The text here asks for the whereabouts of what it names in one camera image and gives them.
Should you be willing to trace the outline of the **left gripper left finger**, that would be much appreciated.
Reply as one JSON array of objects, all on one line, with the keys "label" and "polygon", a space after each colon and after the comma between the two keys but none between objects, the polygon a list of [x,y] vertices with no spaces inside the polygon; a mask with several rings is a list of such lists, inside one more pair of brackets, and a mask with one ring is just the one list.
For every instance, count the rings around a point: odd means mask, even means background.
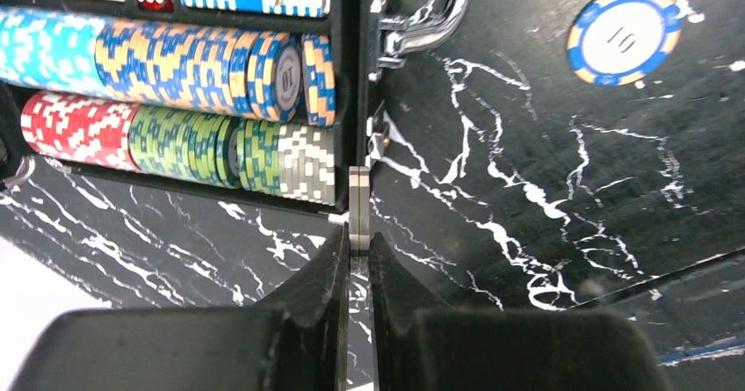
[{"label": "left gripper left finger", "polygon": [[15,390],[342,390],[348,230],[250,306],[78,310],[40,335]]}]

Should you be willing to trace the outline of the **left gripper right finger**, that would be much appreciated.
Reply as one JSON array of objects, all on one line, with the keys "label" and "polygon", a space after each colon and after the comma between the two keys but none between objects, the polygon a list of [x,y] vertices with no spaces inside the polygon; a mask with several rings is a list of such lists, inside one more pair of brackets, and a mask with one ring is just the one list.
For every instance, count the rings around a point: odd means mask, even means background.
[{"label": "left gripper right finger", "polygon": [[668,390],[639,329],[606,311],[459,308],[370,244],[383,390]]}]

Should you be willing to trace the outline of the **grey white poker chip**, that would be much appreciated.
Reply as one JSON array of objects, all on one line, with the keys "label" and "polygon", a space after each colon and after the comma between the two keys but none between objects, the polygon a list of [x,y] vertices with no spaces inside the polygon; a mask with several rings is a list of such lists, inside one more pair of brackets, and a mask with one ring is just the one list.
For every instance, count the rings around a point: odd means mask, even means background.
[{"label": "grey white poker chip", "polygon": [[370,249],[370,171],[366,166],[349,170],[349,237],[353,255]]}]

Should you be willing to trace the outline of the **black poker chip case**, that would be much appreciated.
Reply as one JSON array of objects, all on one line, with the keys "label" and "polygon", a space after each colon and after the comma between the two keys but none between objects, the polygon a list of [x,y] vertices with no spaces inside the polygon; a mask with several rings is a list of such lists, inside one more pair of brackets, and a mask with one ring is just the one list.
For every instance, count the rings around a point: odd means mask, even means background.
[{"label": "black poker chip case", "polygon": [[60,170],[312,213],[368,214],[383,71],[468,0],[1,0],[1,187]]}]

